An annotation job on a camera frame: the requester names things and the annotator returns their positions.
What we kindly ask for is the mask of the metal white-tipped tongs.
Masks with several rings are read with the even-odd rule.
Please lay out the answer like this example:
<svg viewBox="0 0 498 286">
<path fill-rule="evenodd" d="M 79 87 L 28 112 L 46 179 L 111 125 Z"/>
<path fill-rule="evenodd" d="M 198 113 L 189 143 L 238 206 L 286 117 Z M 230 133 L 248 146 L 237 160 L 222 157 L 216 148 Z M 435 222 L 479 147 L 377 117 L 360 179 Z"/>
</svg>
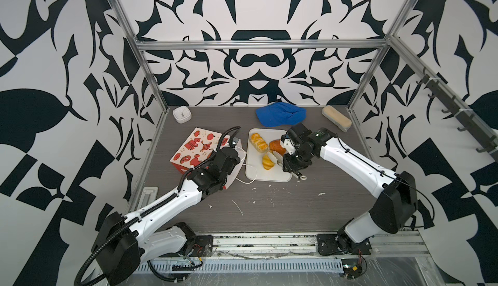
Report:
<svg viewBox="0 0 498 286">
<path fill-rule="evenodd" d="M 278 164 L 282 169 L 284 169 L 283 156 L 276 151 L 272 151 L 271 154 L 273 155 L 273 159 L 276 162 L 276 164 Z M 297 178 L 298 180 L 303 180 L 303 181 L 307 180 L 307 177 L 301 173 L 296 173 L 293 171 L 289 171 L 289 173 L 291 173 L 293 177 Z"/>
</svg>

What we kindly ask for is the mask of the orange fake baguette bread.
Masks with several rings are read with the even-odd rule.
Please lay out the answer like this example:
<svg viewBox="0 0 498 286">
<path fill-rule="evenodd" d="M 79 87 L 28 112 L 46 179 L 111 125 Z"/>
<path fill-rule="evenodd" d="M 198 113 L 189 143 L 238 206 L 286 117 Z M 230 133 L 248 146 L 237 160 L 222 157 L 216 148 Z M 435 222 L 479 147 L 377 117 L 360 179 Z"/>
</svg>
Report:
<svg viewBox="0 0 498 286">
<path fill-rule="evenodd" d="M 282 142 L 280 139 L 275 139 L 269 143 L 269 148 L 271 151 L 275 151 L 279 153 L 281 156 L 284 156 L 287 150 L 281 144 Z"/>
</svg>

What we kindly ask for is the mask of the white red paper bag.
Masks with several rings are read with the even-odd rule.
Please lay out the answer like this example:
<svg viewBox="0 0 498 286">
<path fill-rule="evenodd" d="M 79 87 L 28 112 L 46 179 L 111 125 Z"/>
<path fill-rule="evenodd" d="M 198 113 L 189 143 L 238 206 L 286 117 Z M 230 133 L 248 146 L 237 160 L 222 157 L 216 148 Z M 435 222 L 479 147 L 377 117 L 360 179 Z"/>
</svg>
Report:
<svg viewBox="0 0 498 286">
<path fill-rule="evenodd" d="M 186 170 L 199 165 L 206 160 L 208 156 L 215 150 L 217 143 L 221 137 L 221 133 L 203 128 L 195 128 L 188 136 L 180 148 L 173 154 L 170 163 L 182 174 Z M 236 180 L 246 158 L 246 151 L 243 149 L 240 140 L 235 138 L 235 150 L 241 159 L 241 163 L 236 165 L 233 172 L 228 176 L 228 180 L 223 189 L 228 189 Z"/>
</svg>

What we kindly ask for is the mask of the small yellow fake bread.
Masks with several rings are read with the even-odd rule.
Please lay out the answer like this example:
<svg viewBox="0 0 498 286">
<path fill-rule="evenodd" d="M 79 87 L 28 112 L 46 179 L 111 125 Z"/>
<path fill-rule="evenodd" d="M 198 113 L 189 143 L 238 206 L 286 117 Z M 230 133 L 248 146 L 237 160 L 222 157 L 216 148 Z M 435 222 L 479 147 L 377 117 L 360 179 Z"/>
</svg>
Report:
<svg viewBox="0 0 498 286">
<path fill-rule="evenodd" d="M 275 166 L 271 153 L 267 152 L 262 158 L 262 165 L 265 170 L 270 170 Z"/>
</svg>

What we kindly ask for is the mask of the yellow fake croissant bread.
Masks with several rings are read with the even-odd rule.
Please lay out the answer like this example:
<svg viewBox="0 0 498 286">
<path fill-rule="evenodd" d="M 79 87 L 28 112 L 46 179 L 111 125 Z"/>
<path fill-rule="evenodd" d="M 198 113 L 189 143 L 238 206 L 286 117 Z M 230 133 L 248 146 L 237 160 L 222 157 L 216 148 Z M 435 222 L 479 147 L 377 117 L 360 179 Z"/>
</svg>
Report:
<svg viewBox="0 0 498 286">
<path fill-rule="evenodd" d="M 259 153 L 266 153 L 269 149 L 267 142 L 258 133 L 250 136 L 250 143 Z"/>
</svg>

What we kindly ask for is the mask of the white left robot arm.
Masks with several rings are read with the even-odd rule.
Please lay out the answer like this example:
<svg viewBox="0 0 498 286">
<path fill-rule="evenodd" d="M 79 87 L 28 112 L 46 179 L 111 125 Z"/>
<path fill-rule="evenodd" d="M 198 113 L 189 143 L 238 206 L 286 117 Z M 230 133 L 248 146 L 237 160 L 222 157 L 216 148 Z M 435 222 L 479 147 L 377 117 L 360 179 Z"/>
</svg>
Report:
<svg viewBox="0 0 498 286">
<path fill-rule="evenodd" d="M 222 191 L 235 180 L 246 152 L 240 147 L 223 147 L 207 160 L 187 170 L 172 191 L 151 204 L 122 215 L 105 218 L 92 247 L 92 260 L 102 274 L 89 285 L 106 280 L 124 282 L 144 262 L 164 254 L 188 255 L 196 235 L 183 222 L 160 231 L 164 224 L 208 196 Z"/>
</svg>

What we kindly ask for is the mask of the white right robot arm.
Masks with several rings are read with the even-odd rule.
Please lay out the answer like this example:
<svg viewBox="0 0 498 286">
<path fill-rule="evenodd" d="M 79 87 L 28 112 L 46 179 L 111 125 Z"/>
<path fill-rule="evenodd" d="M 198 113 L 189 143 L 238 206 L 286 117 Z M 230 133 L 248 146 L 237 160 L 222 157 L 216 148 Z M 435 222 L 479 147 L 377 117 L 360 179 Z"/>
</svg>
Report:
<svg viewBox="0 0 498 286">
<path fill-rule="evenodd" d="M 313 132 L 302 123 L 281 137 L 283 170 L 301 177 L 301 171 L 321 158 L 360 183 L 376 199 L 369 211 L 338 231 L 341 249 L 352 248 L 377 234 L 396 234 L 418 210 L 416 183 L 412 175 L 398 174 L 361 155 L 326 128 Z"/>
</svg>

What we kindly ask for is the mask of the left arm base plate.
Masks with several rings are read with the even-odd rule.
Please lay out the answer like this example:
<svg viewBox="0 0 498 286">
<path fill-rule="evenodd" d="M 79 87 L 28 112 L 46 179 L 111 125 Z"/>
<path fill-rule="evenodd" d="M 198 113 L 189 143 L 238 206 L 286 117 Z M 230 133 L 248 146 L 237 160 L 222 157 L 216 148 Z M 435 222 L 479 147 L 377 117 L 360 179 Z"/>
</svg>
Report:
<svg viewBox="0 0 498 286">
<path fill-rule="evenodd" d="M 196 235 L 194 238 L 189 238 L 184 247 L 176 253 L 162 254 L 160 257 L 202 257 L 209 256 L 213 247 L 212 235 Z"/>
</svg>

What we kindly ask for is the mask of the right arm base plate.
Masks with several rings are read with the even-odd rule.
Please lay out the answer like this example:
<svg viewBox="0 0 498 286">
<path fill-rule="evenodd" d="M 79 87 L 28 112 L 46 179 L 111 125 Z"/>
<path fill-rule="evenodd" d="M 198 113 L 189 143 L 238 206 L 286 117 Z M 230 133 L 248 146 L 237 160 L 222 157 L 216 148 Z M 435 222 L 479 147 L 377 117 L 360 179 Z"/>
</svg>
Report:
<svg viewBox="0 0 498 286">
<path fill-rule="evenodd" d="M 371 251 L 368 239 L 355 243 L 346 234 L 318 234 L 316 241 L 321 256 L 370 255 Z"/>
</svg>

